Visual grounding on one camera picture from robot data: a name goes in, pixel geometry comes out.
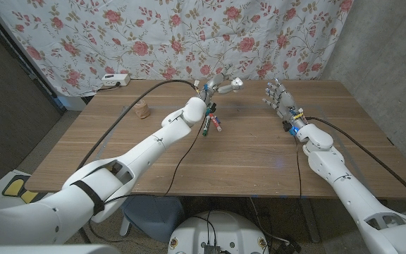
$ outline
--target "power strip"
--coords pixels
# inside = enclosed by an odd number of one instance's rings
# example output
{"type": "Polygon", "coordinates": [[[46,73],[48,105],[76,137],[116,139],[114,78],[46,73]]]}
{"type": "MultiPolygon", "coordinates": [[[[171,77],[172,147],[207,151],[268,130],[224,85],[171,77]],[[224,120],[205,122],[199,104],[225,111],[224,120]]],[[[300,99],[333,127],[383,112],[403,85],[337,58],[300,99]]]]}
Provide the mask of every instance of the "power strip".
{"type": "Polygon", "coordinates": [[[130,76],[128,74],[106,74],[101,79],[103,85],[111,87],[120,82],[120,86],[126,86],[130,82],[130,76]]]}

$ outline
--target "floral curtain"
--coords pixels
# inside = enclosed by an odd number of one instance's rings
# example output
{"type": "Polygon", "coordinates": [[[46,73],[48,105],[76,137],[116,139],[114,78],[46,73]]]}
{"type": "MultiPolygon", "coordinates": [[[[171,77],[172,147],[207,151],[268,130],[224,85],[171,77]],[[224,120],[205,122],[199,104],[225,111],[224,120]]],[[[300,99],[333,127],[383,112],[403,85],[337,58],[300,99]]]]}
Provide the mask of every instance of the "floral curtain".
{"type": "Polygon", "coordinates": [[[0,0],[0,16],[67,96],[105,73],[201,79],[314,79],[353,0],[0,0]]]}

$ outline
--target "gray wall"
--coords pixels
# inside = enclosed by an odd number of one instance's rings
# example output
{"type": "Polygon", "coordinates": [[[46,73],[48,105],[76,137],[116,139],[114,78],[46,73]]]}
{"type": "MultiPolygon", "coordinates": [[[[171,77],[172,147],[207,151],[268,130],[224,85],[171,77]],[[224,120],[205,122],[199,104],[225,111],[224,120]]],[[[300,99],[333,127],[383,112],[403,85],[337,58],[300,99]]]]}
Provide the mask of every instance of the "gray wall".
{"type": "Polygon", "coordinates": [[[406,157],[406,1],[355,0],[321,79],[341,81],[406,157]]]}

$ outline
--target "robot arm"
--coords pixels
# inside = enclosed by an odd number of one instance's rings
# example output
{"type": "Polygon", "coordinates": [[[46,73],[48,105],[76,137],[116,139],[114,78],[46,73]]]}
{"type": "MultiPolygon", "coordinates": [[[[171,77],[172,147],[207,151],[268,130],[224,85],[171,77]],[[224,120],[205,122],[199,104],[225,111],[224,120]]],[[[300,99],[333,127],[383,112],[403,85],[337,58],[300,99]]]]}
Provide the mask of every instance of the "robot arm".
{"type": "Polygon", "coordinates": [[[77,170],[61,191],[45,199],[0,210],[0,245],[65,243],[90,219],[105,220],[126,199],[118,197],[131,193],[143,173],[202,120],[221,81],[211,81],[214,90],[206,89],[190,98],[162,121],[160,130],[124,155],[90,162],[77,170]],[[202,93],[207,93],[204,100],[200,99],[202,93]]]}
{"type": "Polygon", "coordinates": [[[325,179],[354,219],[368,249],[372,253],[406,254],[406,216],[383,206],[344,165],[344,158],[333,146],[332,137],[308,124],[303,110],[297,109],[292,96],[276,80],[268,84],[263,99],[284,120],[285,130],[296,136],[308,156],[311,169],[325,179]]]}

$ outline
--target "pen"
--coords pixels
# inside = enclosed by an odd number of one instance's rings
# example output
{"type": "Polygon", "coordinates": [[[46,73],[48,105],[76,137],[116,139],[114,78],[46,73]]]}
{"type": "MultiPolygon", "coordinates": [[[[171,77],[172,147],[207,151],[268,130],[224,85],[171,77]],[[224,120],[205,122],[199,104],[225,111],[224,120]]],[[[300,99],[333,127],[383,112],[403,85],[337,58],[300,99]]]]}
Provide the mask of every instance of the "pen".
{"type": "Polygon", "coordinates": [[[210,117],[206,116],[206,119],[204,120],[203,136],[208,135],[209,119],[210,117]]]}
{"type": "Polygon", "coordinates": [[[217,123],[216,118],[214,117],[213,114],[209,114],[209,116],[211,117],[212,122],[214,123],[214,125],[217,128],[217,131],[222,131],[222,127],[220,127],[219,123],[217,123]]]}

